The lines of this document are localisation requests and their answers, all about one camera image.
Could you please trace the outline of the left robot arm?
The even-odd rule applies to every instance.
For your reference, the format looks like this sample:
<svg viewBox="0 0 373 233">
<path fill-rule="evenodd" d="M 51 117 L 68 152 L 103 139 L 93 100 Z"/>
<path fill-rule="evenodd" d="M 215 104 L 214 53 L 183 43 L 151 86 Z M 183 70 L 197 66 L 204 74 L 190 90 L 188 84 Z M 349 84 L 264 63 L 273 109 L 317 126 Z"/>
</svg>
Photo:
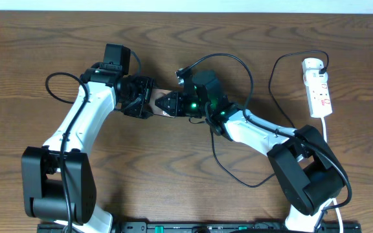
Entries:
<svg viewBox="0 0 373 233">
<path fill-rule="evenodd" d="M 62 232 L 111 232 L 113 215 L 96 203 L 89 155 L 111 112 L 149 117 L 142 109 L 155 81 L 114 63 L 96 63 L 75 80 L 78 95 L 60 127 L 41 147 L 22 154 L 25 213 L 63 225 Z"/>
</svg>

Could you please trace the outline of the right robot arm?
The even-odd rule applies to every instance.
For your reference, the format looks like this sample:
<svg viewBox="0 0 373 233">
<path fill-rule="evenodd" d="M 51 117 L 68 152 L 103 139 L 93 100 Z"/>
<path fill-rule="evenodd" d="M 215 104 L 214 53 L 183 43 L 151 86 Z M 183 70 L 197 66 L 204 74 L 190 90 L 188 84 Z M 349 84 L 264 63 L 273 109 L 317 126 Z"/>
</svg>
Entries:
<svg viewBox="0 0 373 233">
<path fill-rule="evenodd" d="M 229 101 L 214 71 L 183 75 L 183 91 L 171 91 L 155 105 L 171 117 L 205 118 L 211 135 L 245 144 L 265 155 L 291 204 L 285 226 L 289 230 L 318 232 L 332 200 L 342 188 L 352 198 L 348 176 L 319 131 L 310 125 L 286 128 L 253 115 Z"/>
</svg>

